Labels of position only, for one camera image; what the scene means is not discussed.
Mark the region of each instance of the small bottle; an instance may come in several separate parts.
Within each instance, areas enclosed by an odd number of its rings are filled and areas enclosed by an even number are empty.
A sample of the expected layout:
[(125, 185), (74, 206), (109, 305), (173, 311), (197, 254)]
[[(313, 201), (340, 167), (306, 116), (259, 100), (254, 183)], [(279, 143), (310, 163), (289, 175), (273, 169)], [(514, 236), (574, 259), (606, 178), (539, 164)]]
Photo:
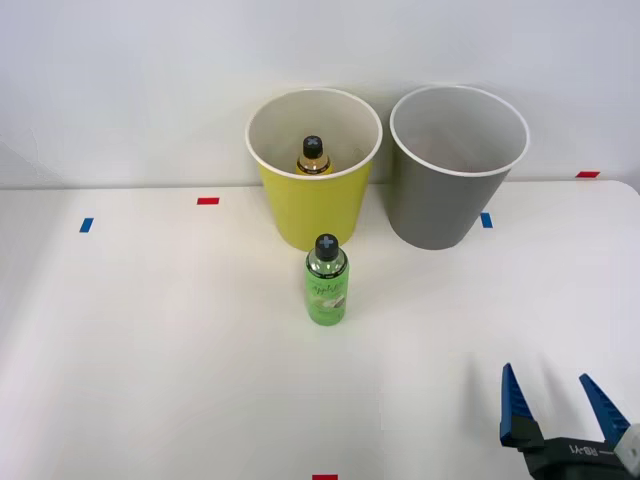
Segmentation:
[(329, 156), (324, 153), (322, 139), (315, 135), (306, 137), (302, 141), (302, 155), (296, 164), (299, 175), (329, 175), (333, 172), (333, 165)]
[(349, 260), (338, 239), (324, 233), (307, 255), (305, 278), (307, 311), (319, 325), (335, 325), (347, 306)]

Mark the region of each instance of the green bottle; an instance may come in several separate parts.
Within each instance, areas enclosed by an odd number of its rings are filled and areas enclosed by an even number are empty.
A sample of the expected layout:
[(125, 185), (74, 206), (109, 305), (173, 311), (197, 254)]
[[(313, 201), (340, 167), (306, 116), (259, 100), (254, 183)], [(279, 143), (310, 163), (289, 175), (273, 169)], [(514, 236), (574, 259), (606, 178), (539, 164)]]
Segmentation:
[(349, 260), (338, 239), (323, 233), (307, 255), (306, 302), (311, 319), (318, 325), (335, 325), (347, 306)]

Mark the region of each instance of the yellow cup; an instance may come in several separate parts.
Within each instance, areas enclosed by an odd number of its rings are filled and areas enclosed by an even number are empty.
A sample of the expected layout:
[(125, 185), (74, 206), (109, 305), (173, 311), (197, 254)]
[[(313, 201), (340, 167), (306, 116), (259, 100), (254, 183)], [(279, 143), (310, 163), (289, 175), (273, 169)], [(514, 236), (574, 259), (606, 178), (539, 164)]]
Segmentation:
[[(295, 173), (302, 140), (309, 135), (322, 138), (334, 167), (330, 175)], [(382, 141), (373, 108), (340, 90), (297, 90), (260, 108), (247, 125), (245, 140), (258, 162), (278, 230), (289, 244), (308, 251), (322, 233), (332, 233), (341, 244), (351, 238)]]

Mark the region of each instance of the black bottle cap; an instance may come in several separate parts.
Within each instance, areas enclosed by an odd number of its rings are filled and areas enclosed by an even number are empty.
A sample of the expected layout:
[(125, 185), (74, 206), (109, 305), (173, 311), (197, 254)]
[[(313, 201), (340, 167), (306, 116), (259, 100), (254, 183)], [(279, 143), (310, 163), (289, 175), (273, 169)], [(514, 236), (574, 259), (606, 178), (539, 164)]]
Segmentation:
[(330, 233), (323, 233), (316, 239), (316, 257), (323, 262), (331, 262), (338, 258), (340, 246), (338, 239)]
[(322, 139), (311, 135), (302, 141), (302, 153), (305, 157), (315, 160), (322, 156)]

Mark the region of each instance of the gray cup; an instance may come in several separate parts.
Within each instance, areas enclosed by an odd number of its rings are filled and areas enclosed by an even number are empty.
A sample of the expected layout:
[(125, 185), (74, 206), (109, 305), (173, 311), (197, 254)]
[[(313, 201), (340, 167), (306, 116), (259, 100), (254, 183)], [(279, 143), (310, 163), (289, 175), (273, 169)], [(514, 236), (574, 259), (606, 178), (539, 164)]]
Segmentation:
[(391, 113), (389, 220), (404, 241), (456, 245), (529, 147), (529, 127), (501, 98), (472, 87), (427, 87)]

